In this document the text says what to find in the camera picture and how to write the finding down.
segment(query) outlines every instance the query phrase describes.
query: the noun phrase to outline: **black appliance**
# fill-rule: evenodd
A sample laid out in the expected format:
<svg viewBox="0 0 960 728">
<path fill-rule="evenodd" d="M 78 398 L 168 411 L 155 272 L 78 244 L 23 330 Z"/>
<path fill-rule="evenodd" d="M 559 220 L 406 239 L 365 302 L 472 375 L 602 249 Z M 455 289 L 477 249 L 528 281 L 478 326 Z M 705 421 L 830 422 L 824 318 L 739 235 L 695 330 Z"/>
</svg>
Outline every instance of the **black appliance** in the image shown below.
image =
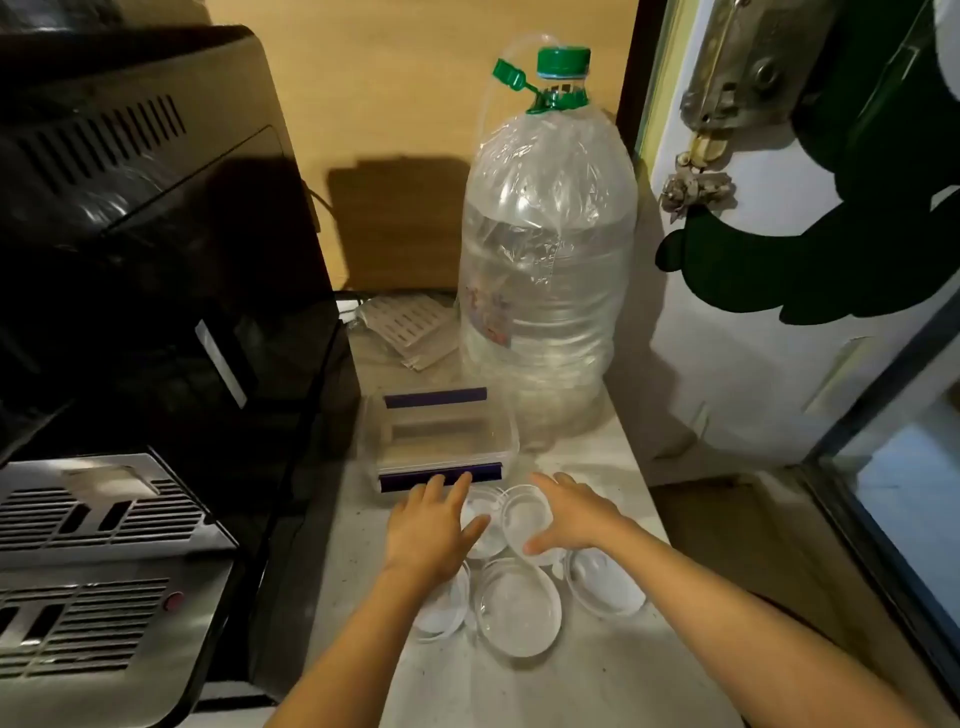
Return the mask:
<svg viewBox="0 0 960 728">
<path fill-rule="evenodd" d="M 0 712 L 280 699 L 359 388 L 263 50 L 27 34 L 0 68 Z"/>
</svg>

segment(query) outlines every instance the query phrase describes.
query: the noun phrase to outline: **plastic water bottle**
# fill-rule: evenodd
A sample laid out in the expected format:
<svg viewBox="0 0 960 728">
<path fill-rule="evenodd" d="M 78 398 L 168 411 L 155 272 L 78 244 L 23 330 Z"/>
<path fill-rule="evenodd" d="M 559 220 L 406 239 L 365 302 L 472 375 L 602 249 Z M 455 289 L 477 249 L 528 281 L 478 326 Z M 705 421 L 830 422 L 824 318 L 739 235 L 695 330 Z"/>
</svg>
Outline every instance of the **plastic water bottle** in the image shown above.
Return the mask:
<svg viewBox="0 0 960 728">
<path fill-rule="evenodd" d="M 613 354 L 636 223 L 630 156 L 584 87 L 590 51 L 549 46 L 537 94 L 480 147 L 470 168 L 460 259 L 461 350 L 523 411 L 559 422 L 595 401 Z"/>
</svg>

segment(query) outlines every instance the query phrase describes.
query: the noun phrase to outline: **plastic tray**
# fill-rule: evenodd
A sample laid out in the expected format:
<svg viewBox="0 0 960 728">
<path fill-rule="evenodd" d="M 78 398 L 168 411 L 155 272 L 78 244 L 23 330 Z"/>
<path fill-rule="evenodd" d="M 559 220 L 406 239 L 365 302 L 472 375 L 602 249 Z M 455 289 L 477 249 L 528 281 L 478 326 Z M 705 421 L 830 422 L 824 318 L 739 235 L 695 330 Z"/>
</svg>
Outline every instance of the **plastic tray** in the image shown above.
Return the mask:
<svg viewBox="0 0 960 728">
<path fill-rule="evenodd" d="M 501 480 L 519 442 L 506 402 L 483 385 L 378 392 L 364 403 L 359 456 L 380 493 L 406 492 L 431 475 L 447 483 Z"/>
</svg>

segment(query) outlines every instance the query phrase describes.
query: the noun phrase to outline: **left hand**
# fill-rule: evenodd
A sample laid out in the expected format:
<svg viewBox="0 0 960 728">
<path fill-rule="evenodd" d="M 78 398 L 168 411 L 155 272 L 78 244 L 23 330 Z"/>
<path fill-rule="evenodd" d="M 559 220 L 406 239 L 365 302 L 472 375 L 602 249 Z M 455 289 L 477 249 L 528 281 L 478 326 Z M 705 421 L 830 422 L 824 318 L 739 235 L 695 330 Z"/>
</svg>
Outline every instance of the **left hand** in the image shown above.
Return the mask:
<svg viewBox="0 0 960 728">
<path fill-rule="evenodd" d="M 477 516 L 460 530 L 460 511 L 470 481 L 470 473 L 457 478 L 446 500 L 442 475 L 434 475 L 425 485 L 414 486 L 387 521 L 384 571 L 405 574 L 424 595 L 456 575 L 468 551 L 490 523 L 490 516 Z"/>
</svg>

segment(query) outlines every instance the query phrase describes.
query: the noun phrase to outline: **plastic container lid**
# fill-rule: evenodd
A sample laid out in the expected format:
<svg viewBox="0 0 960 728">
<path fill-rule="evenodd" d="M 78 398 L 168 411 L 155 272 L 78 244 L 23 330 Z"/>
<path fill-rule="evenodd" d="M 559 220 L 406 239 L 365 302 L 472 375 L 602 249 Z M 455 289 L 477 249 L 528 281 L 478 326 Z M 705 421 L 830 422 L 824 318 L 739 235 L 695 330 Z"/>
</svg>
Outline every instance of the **plastic container lid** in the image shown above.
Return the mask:
<svg viewBox="0 0 960 728">
<path fill-rule="evenodd" d="M 468 559 L 489 559 L 507 547 L 500 528 L 500 505 L 503 491 L 490 485 L 470 486 L 464 509 L 460 512 L 460 525 L 466 526 L 477 516 L 489 515 L 490 525 L 467 554 Z"/>
<path fill-rule="evenodd" d="M 542 79 L 583 79 L 590 72 L 590 49 L 582 45 L 546 45 L 537 53 Z"/>
<path fill-rule="evenodd" d="M 560 634 L 557 587 L 542 570 L 514 557 L 489 562 L 473 597 L 477 629 L 510 657 L 533 657 Z"/>
<path fill-rule="evenodd" d="M 550 548 L 538 556 L 523 553 L 523 545 L 553 522 L 553 513 L 543 491 L 536 485 L 516 485 L 503 494 L 500 526 L 503 535 L 516 555 L 538 567 L 558 564 L 566 550 Z"/>
<path fill-rule="evenodd" d="M 628 617 L 647 600 L 630 574 L 599 548 L 570 551 L 564 578 L 574 598 L 597 617 Z"/>
<path fill-rule="evenodd" d="M 359 455 L 381 493 L 406 492 L 435 474 L 451 483 L 500 480 L 519 449 L 516 422 L 486 386 L 377 392 L 367 398 Z"/>
<path fill-rule="evenodd" d="M 414 633 L 422 643 L 444 640 L 464 623 L 470 602 L 470 575 L 463 564 L 457 575 L 433 591 L 414 618 Z"/>
</svg>

